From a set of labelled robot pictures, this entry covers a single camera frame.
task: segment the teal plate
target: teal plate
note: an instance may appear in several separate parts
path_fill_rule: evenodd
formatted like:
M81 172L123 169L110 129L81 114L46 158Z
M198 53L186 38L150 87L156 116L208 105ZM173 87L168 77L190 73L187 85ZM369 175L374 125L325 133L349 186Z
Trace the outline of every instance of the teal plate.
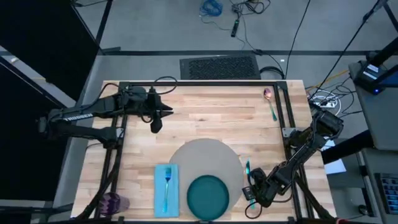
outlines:
M228 208L228 189L224 182L215 176L200 176L188 188L187 203L194 216L200 220L215 220Z

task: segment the butcher block tabletop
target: butcher block tabletop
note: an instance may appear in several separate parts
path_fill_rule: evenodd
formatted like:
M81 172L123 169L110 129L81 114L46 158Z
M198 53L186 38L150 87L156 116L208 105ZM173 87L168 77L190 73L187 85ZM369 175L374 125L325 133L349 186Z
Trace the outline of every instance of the butcher block tabletop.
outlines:
M106 83L118 84L119 81L105 81L104 84ZM295 125L298 128L307 128L312 117L303 82L288 80L286 83ZM192 214L182 211L178 218L154 217L155 165L168 163L175 151L191 140L200 138L220 140L240 158L249 156L251 169L261 167L266 174L275 165L284 161L280 124L279 121L272 119L269 104L262 96L265 87L274 92L271 86L257 85L178 86L175 91L161 96L162 102L174 109L174 114L162 118L163 128L157 134L151 133L149 124L143 123L137 116L128 116L116 193L127 197L130 200L130 207L125 212L114 215L113 219L117 220L119 216L124 216L126 221L197 220ZM171 88L172 86L155 87L158 93ZM117 90L116 86L109 86L102 97L112 95ZM285 123L289 127L283 92L279 90L279 93ZM274 96L271 98L271 103L278 118ZM95 118L94 128L107 126L111 126L111 119ZM105 154L106 150L102 145L87 149L72 217L80 214L97 192ZM241 159L241 162L244 173L246 161ZM335 207L320 153L316 152L304 167L310 190L321 205L335 216ZM303 217L306 217L304 197L301 191L298 191ZM290 193L288 190L285 195L277 195L275 199L287 199ZM244 214L248 203L242 194L236 205L218 220L286 221L287 217L295 217L292 200L287 203L273 203L269 208L264 208L261 216L255 220L248 219ZM250 208L248 215L256 216L258 208L258 204L255 209Z

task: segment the concrete floor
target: concrete floor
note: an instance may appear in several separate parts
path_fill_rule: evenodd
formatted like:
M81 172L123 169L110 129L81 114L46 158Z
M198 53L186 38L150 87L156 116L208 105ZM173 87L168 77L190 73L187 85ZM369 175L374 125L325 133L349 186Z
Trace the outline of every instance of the concrete floor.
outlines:
M81 0L83 4L94 0ZM231 3L224 5L220 17L205 18L215 21L220 27L229 28L236 16L231 12ZM375 0L317 0L312 1L294 50L343 50L361 23L362 17L372 8ZM250 43L258 49L290 50L297 26L301 20L307 0L272 1L271 6L261 15L245 17L247 36ZM390 7L398 17L398 1L390 1ZM95 36L106 3L77 8L80 16ZM122 50L240 50L242 43L231 38L228 31L217 29L213 24L204 24L199 18L200 0L114 0L109 19L101 41L102 48L121 47ZM244 27L239 26L238 37L244 39ZM384 9L370 18L349 50L379 50L397 37ZM91 71L86 89L85 102L90 102L99 92L103 80L153 80L163 75L180 78L179 59L201 56L98 56ZM285 70L287 56L274 56ZM291 56L288 79L303 80L305 86L316 85L327 75L337 56ZM348 69L348 64L362 60L362 56L344 56L332 74ZM275 66L268 56L257 56L259 67ZM398 57L386 62L392 67ZM348 74L342 75L325 86L342 82ZM262 79L279 78L272 73L263 73ZM346 86L354 90L351 80ZM344 97L343 107L351 103L351 97ZM361 110L354 94L354 103L348 110ZM341 138L350 138L367 129L363 115L353 114L343 118L345 128ZM62 172L56 205L64 205L74 200L77 182L84 154L76 147L70 155ZM363 203L360 194L350 193L352 189L332 189L333 200L338 216L349 218L359 215L355 209L347 209L347 201ZM50 220L68 217L62 214Z

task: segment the black table leg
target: black table leg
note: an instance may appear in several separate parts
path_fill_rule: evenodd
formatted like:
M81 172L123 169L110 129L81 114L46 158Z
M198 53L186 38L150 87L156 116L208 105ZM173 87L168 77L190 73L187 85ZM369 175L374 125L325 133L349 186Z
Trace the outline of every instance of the black table leg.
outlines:
M373 139L369 130L357 134L328 150L324 150L322 152L323 163L328 164L334 162L343 157L357 153L364 147L373 147Z

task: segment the spoon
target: spoon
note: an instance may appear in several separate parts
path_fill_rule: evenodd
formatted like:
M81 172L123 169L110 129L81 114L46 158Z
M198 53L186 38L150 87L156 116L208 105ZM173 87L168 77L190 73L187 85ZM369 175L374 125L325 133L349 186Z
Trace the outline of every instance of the spoon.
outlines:
M271 92L271 90L268 89L268 88L266 88L266 89L264 90L264 98L267 99L267 101L268 101L268 103L269 103L269 108L271 108L272 118L274 119L274 121L277 121L276 115L275 115L275 113L274 113L274 109L272 108L272 103L271 103L271 101L270 101L271 97L272 97L272 92Z

